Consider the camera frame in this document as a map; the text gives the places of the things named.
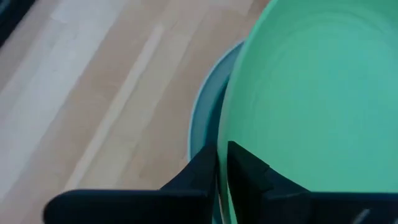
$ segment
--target light wood surface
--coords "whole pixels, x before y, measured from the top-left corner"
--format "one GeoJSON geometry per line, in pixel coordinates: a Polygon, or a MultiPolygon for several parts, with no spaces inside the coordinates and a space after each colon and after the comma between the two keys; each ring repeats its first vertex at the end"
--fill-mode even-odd
{"type": "Polygon", "coordinates": [[[267,2],[37,0],[0,49],[0,223],[174,177],[203,79],[267,2]]]}

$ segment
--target green bowl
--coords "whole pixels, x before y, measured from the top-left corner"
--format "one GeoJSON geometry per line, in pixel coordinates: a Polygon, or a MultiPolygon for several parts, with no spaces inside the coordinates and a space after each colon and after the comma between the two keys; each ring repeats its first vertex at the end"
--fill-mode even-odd
{"type": "Polygon", "coordinates": [[[398,192],[398,1],[273,0],[228,83],[218,147],[224,220],[236,223],[236,141],[319,192],[398,192]]]}

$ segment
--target wood grain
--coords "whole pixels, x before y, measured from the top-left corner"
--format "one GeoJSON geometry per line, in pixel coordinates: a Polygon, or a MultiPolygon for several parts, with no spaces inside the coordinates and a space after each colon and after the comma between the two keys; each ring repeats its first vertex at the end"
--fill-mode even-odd
{"type": "Polygon", "coordinates": [[[175,176],[203,79],[267,2],[38,0],[0,49],[0,223],[175,176]]]}

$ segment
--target blue bowl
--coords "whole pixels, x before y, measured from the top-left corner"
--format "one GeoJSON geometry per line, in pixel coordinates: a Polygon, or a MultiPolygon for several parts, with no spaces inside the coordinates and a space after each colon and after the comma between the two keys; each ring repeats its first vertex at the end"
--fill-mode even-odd
{"type": "MultiPolygon", "coordinates": [[[[206,80],[199,89],[188,133],[188,161],[207,143],[217,142],[218,125],[229,75],[232,72],[236,57],[243,42],[238,43],[211,69],[206,80]]],[[[218,198],[215,200],[213,223],[222,223],[218,198]]]]}

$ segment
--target wooden floor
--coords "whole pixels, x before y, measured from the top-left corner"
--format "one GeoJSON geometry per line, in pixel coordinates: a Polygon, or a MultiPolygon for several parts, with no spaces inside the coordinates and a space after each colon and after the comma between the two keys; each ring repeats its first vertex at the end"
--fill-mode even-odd
{"type": "Polygon", "coordinates": [[[37,0],[0,49],[0,223],[170,180],[203,79],[267,1],[37,0]]]}

